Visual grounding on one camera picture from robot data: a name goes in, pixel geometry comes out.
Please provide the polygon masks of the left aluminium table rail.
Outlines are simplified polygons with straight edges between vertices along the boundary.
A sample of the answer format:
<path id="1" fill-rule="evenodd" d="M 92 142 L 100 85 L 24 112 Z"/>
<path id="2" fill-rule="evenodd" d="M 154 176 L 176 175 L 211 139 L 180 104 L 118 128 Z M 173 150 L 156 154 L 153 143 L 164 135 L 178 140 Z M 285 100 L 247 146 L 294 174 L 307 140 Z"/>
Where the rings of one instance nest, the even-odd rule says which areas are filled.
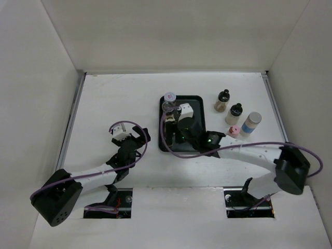
<path id="1" fill-rule="evenodd" d="M 86 79 L 87 72 L 85 72 L 84 70 L 77 70 L 77 74 L 78 74 L 78 81 L 76 83 L 75 92 L 74 92 L 74 96 L 73 96 L 73 101 L 72 101 L 72 104 L 71 104 L 71 109 L 70 109 L 70 112 L 69 112 L 69 115 L 68 115 L 68 120 L 67 120 L 67 124 L 66 124 L 65 133 L 64 133 L 64 137 L 63 137 L 61 148 L 60 148 L 60 153 L 59 153 L 57 162 L 56 162 L 54 170 L 53 170 L 54 173 L 57 170 L 63 168 L 63 166 L 64 166 L 64 161 L 65 161 L 65 158 L 66 158 L 68 145 L 70 143 L 72 129 L 73 129 L 73 126 L 74 126 L 76 113 L 77 113 L 77 110 L 78 110 L 80 97 L 81 97 L 81 93 L 82 93 L 82 89 L 83 89 L 83 86 L 84 86 L 84 82 L 85 82 L 85 79 Z"/>

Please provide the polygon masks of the blue label grey cap jar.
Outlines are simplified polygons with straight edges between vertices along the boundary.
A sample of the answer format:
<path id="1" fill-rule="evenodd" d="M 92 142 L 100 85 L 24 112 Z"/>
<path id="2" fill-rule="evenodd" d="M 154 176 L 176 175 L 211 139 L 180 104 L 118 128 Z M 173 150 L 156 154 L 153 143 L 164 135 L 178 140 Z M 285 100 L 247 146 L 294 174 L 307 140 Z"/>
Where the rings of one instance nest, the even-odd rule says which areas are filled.
<path id="1" fill-rule="evenodd" d="M 262 116 L 260 113 L 251 112 L 241 126 L 240 134 L 244 137 L 250 136 L 261 121 Z"/>

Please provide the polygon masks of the aluminium table rail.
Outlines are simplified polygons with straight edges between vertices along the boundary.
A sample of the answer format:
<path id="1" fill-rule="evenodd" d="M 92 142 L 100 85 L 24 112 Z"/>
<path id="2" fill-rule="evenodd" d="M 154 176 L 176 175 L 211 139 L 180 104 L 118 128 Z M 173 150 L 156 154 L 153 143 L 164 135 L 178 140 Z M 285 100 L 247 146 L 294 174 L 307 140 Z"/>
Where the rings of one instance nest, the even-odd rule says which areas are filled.
<path id="1" fill-rule="evenodd" d="M 282 135 L 282 140 L 284 142 L 288 142 L 289 139 L 288 139 L 288 136 L 287 136 L 287 133 L 286 133 L 286 130 L 285 130 L 285 127 L 284 127 L 284 124 L 283 124 L 283 121 L 282 121 L 282 118 L 281 118 L 281 115 L 280 115 L 280 112 L 279 112 L 274 94 L 273 94 L 273 91 L 272 91 L 272 88 L 271 88 L 271 85 L 270 85 L 268 72 L 267 71 L 263 72 L 261 74 L 261 76 L 262 76 L 262 79 L 263 79 L 263 82 L 264 82 L 264 85 L 265 85 L 270 103 L 272 105 L 273 113 L 274 113 L 274 116 L 276 118 L 276 122 L 277 122 L 277 125 L 278 125 L 278 128 L 279 128 L 279 131 Z"/>
<path id="2" fill-rule="evenodd" d="M 60 153 L 59 153 L 57 162 L 56 162 L 54 170 L 53 170 L 54 173 L 57 170 L 63 168 L 63 166 L 64 166 L 64 161 L 65 161 L 65 158 L 66 158 L 68 145 L 70 143 L 72 129 L 73 129 L 73 126 L 74 126 L 76 113 L 77 113 L 77 110 L 78 110 L 80 97 L 81 97 L 81 93 L 82 93 L 82 89 L 83 89 L 83 86 L 84 86 L 84 82 L 85 82 L 85 79 L 86 79 L 87 72 L 85 72 L 84 70 L 77 70 L 77 74 L 78 74 L 78 81 L 76 83 L 75 92 L 74 92 L 74 96 L 73 96 L 73 101 L 72 101 L 72 104 L 71 104 L 71 109 L 70 109 L 70 112 L 69 112 L 69 115 L 68 115 L 68 120 L 67 120 L 67 124 L 66 124 L 65 133 L 64 133 L 64 137 L 63 137 L 61 148 L 60 148 Z"/>

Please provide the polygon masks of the pink cap spice shaker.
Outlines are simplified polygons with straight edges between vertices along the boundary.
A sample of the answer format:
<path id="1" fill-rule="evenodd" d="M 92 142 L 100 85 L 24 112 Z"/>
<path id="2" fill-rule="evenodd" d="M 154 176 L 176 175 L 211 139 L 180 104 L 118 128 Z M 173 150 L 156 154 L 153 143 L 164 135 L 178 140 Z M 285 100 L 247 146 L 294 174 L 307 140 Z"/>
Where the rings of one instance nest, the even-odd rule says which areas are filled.
<path id="1" fill-rule="evenodd" d="M 240 127 L 237 125 L 231 126 L 226 134 L 234 139 L 237 139 L 240 134 Z"/>

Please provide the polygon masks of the small dark pepper bottle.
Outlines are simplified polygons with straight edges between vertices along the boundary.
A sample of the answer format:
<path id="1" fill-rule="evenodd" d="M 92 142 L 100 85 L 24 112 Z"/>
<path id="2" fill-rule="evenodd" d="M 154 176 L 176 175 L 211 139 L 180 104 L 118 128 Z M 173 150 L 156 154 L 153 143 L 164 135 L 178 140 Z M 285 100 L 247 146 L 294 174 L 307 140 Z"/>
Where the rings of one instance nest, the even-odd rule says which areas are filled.
<path id="1" fill-rule="evenodd" d="M 164 131 L 166 144 L 171 148 L 173 146 L 174 122 L 166 122 Z"/>

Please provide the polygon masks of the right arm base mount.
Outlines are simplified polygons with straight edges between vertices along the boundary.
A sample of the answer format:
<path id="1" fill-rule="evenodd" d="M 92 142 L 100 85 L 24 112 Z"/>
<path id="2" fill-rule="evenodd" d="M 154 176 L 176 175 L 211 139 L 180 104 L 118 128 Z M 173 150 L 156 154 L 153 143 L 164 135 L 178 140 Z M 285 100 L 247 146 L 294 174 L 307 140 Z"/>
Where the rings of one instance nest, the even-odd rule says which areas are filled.
<path id="1" fill-rule="evenodd" d="M 224 188 L 228 218 L 274 218 L 270 196 L 256 199 L 247 193 L 252 179 L 252 177 L 248 178 L 242 188 Z"/>

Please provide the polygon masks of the black cap brown spice bottle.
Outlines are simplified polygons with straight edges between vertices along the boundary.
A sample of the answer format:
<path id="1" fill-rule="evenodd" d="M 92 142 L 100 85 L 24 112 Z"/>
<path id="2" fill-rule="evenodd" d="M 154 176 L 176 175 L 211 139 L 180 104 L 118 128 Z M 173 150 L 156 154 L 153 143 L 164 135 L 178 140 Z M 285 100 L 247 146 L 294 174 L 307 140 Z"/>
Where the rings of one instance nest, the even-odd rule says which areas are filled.
<path id="1" fill-rule="evenodd" d="M 230 100 L 230 93 L 228 89 L 220 92 L 217 97 L 217 101 L 214 105 L 214 109 L 217 112 L 224 112 Z"/>

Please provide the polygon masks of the right aluminium table rail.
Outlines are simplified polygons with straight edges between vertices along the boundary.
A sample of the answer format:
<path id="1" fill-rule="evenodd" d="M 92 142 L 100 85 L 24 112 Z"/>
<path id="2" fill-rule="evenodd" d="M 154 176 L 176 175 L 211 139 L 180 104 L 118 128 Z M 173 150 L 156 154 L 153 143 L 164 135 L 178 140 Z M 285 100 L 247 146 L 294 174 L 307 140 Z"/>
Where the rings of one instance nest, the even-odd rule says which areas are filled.
<path id="1" fill-rule="evenodd" d="M 285 127 L 284 127 L 284 124 L 283 124 L 283 121 L 282 121 L 282 118 L 281 118 L 281 115 L 280 115 L 280 112 L 279 112 L 274 94 L 273 94 L 273 91 L 272 91 L 272 88 L 271 88 L 271 85 L 270 85 L 268 72 L 267 71 L 263 72 L 261 74 L 261 76 L 262 76 L 262 79 L 263 79 L 263 82 L 264 82 L 264 85 L 265 85 L 270 103 L 272 105 L 273 113 L 274 113 L 274 116 L 276 118 L 276 122 L 277 122 L 277 125 L 278 125 L 278 128 L 279 128 L 279 131 L 282 135 L 282 140 L 284 142 L 288 142 L 289 139 L 288 139 L 288 136 L 287 136 L 287 133 L 286 133 L 286 130 L 285 130 Z"/>

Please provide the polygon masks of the black rectangular tray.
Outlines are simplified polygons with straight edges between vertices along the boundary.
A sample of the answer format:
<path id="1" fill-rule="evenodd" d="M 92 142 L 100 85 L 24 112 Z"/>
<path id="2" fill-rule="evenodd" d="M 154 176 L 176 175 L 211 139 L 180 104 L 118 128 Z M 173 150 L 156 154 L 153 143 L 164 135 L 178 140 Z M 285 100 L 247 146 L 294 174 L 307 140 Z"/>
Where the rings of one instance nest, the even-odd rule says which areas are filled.
<path id="1" fill-rule="evenodd" d="M 188 103 L 193 109 L 193 118 L 200 127 L 206 131 L 203 98 L 198 95 L 177 95 L 176 105 Z M 197 153 L 196 150 L 185 142 L 180 134 L 174 133 L 173 145 L 169 146 L 176 153 Z"/>

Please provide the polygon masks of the black cap white spice bottle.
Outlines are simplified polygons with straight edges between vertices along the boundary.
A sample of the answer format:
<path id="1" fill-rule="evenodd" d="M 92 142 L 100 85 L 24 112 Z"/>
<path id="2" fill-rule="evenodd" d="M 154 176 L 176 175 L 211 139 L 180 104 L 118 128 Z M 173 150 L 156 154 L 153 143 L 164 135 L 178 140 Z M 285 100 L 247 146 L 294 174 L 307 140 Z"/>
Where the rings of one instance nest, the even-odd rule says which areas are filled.
<path id="1" fill-rule="evenodd" d="M 242 115 L 242 112 L 243 108 L 241 103 L 232 105 L 225 118 L 225 122 L 230 126 L 236 125 L 239 121 L 240 116 Z"/>

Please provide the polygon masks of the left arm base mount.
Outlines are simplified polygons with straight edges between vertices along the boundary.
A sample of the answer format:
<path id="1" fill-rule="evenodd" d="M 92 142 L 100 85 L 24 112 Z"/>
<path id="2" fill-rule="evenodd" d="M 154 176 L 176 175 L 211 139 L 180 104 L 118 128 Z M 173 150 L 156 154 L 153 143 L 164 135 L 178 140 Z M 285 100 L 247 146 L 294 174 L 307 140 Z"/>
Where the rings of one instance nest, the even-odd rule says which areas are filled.
<path id="1" fill-rule="evenodd" d="M 133 203 L 132 188 L 108 187 L 105 201 L 90 204 L 85 208 L 84 219 L 130 219 Z"/>

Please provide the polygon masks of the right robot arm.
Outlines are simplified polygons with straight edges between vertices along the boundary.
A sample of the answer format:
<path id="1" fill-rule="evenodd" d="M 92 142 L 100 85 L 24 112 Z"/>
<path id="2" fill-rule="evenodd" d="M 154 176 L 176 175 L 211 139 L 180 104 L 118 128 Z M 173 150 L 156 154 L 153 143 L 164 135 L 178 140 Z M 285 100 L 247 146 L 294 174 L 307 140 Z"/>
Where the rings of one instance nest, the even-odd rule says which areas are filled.
<path id="1" fill-rule="evenodd" d="M 303 193 L 310 164 L 294 145 L 280 143 L 274 148 L 267 144 L 244 144 L 221 132 L 204 131 L 192 117 L 180 118 L 176 128 L 199 155 L 242 161 L 268 171 L 263 176 L 246 180 L 240 193 L 244 204 L 253 205 L 279 191 L 292 195 Z"/>

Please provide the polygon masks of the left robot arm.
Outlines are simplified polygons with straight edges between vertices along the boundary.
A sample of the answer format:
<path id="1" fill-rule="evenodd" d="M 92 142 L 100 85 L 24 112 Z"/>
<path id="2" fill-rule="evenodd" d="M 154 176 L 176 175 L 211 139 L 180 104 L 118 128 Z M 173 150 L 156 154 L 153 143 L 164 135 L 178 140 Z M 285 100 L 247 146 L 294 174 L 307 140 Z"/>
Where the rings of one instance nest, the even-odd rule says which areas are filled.
<path id="1" fill-rule="evenodd" d="M 132 129 L 138 136 L 126 132 L 123 123 L 110 130 L 118 150 L 101 166 L 73 173 L 59 169 L 31 195 L 31 205 L 51 227 L 63 223 L 79 208 L 86 217 L 119 216 L 121 198 L 115 185 L 135 167 L 143 156 L 139 149 L 147 149 L 151 140 L 147 128 L 135 125 Z"/>

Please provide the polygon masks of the clear cap salt grinder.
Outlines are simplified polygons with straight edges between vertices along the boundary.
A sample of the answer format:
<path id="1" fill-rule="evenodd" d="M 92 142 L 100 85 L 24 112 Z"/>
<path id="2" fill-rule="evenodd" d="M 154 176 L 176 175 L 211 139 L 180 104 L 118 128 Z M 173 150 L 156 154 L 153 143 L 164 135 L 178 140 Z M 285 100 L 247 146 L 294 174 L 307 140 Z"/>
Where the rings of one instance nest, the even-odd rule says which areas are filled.
<path id="1" fill-rule="evenodd" d="M 174 111 L 175 105 L 173 102 L 164 101 L 161 105 L 161 108 L 164 113 L 166 113 L 167 115 L 171 115 Z"/>

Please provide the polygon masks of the yellow cap spice shaker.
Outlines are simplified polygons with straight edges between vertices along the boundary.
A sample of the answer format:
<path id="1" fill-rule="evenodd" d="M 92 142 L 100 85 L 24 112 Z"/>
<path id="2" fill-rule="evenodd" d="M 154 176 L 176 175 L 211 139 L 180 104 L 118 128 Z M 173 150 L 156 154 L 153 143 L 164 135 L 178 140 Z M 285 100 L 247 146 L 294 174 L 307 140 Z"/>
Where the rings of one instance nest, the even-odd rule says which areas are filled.
<path id="1" fill-rule="evenodd" d="M 175 122 L 175 118 L 174 118 L 173 115 L 166 116 L 165 119 L 164 119 L 164 122 L 165 122 L 165 123 L 168 123 L 168 122 Z"/>

